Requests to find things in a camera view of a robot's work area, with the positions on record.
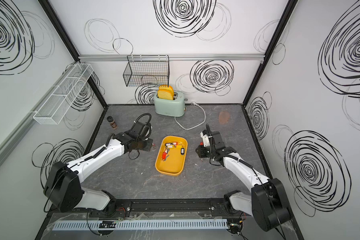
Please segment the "pile of tagged keys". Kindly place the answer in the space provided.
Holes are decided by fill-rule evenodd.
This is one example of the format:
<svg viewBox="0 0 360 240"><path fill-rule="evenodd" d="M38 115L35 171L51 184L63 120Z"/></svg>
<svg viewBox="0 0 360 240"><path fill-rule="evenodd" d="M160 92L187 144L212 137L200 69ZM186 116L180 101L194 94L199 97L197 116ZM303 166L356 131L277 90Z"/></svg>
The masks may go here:
<svg viewBox="0 0 360 240"><path fill-rule="evenodd" d="M181 155L181 148L185 148L181 142L171 142L165 143L165 148L162 153L162 161L166 161L168 157L170 157L170 152L172 149L175 149L175 152L172 152L172 155L179 153Z"/></svg>

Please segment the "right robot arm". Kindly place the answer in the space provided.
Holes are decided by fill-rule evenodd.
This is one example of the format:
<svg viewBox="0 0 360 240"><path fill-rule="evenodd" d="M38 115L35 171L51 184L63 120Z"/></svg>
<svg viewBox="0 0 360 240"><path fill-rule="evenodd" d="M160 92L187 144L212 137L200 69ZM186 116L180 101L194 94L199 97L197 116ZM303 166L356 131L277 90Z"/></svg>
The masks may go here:
<svg viewBox="0 0 360 240"><path fill-rule="evenodd" d="M196 148L200 158L209 158L228 169L251 191L250 195L232 191L224 195L228 213L237 212L254 217L265 232L292 219L291 206L282 182L270 179L254 169L231 147L219 150L204 145Z"/></svg>

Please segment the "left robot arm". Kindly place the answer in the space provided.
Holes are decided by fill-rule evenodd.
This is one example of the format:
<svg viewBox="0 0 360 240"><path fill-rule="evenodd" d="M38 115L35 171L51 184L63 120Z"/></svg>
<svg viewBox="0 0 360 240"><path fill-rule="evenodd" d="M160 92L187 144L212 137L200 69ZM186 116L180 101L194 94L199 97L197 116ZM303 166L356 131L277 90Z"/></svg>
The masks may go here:
<svg viewBox="0 0 360 240"><path fill-rule="evenodd" d="M116 199L109 192L83 188L81 183L96 170L117 157L133 150L149 152L153 140L132 138L127 133L111 134L107 142L96 150L69 163L57 162L50 170L44 195L61 213L74 209L90 209L113 215Z"/></svg>

